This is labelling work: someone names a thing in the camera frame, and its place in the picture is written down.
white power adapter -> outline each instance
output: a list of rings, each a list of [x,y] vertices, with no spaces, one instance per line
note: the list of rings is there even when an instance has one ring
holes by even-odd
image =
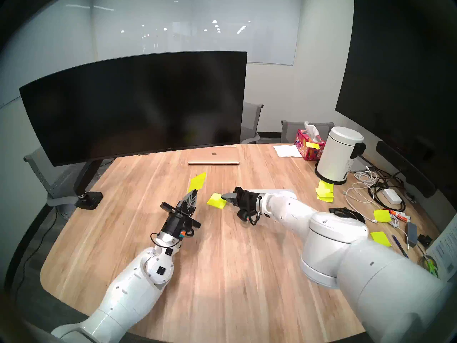
[[[384,189],[382,192],[390,204],[400,204],[401,198],[393,189]]]

sticky note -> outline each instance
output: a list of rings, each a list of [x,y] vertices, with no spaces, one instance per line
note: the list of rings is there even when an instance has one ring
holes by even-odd
[[[193,177],[191,179],[191,185],[189,186],[189,189],[187,192],[191,192],[192,190],[196,189],[199,190],[203,188],[203,183],[205,182],[206,178],[206,172],[203,172],[202,174],[197,175],[196,177]]]
[[[316,193],[320,197],[328,197],[328,198],[335,197],[329,189],[325,189],[325,188],[316,188]]]
[[[333,202],[333,197],[320,197],[320,196],[317,196],[317,199],[325,201],[327,203]]]
[[[373,213],[376,221],[389,222],[391,220],[389,210],[375,210]]]
[[[370,233],[370,235],[374,239],[375,242],[380,243],[381,245],[384,245],[387,247],[392,246],[384,232],[382,232],[382,231],[372,232],[372,233]]]
[[[320,189],[328,189],[330,192],[333,193],[333,184],[324,182],[322,180],[319,181],[319,188]]]
[[[320,149],[319,144],[316,144],[314,142],[309,142],[309,141],[306,142],[306,147],[311,147],[313,149],[318,149],[318,150]]]
[[[213,193],[206,204],[223,209],[226,203],[227,200],[222,199],[220,194]]]

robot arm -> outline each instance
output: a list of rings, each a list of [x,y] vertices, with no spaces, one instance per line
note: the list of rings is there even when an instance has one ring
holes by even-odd
[[[100,306],[87,320],[59,326],[52,334],[68,342],[119,342],[162,295],[173,275],[173,257],[179,252],[181,240],[193,236],[193,227],[200,228],[201,224],[191,218],[196,201],[197,191],[193,190],[175,208],[162,203],[160,207],[169,215],[157,238],[151,235],[155,247],[143,250],[113,280]]]
[[[318,212],[291,192],[257,192],[237,187],[222,197],[240,208],[242,220],[255,216],[254,225],[265,215],[298,234],[302,271],[320,285],[339,288],[373,341],[415,341],[449,296],[450,284],[368,240],[360,221]]]

laptop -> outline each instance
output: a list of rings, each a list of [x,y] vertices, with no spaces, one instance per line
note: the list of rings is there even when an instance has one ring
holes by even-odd
[[[187,163],[189,165],[239,165],[238,148],[230,145],[193,149]]]

floor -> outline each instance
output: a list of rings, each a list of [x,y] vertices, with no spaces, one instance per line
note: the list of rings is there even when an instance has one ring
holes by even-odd
[[[261,138],[258,143],[279,143],[279,139]],[[106,163],[101,167],[99,174],[101,175],[110,163]],[[68,323],[77,323],[85,320],[86,315],[64,304],[52,295],[47,293],[40,283],[41,267],[60,234],[60,231],[65,227],[67,220],[58,214],[55,208],[51,210],[42,225],[30,242],[20,266],[16,272],[14,282],[11,289],[11,300],[16,300],[16,307],[19,313],[29,323],[36,327],[51,332],[57,326]],[[39,247],[41,240],[42,244],[39,250],[26,263],[25,271],[23,272],[24,261]],[[18,285],[23,280],[19,291]],[[121,340],[123,343],[128,342],[157,342],[151,339],[143,338],[134,334],[127,333]],[[366,333],[358,334],[353,337],[346,338],[340,342],[344,343],[365,343],[372,342]]]

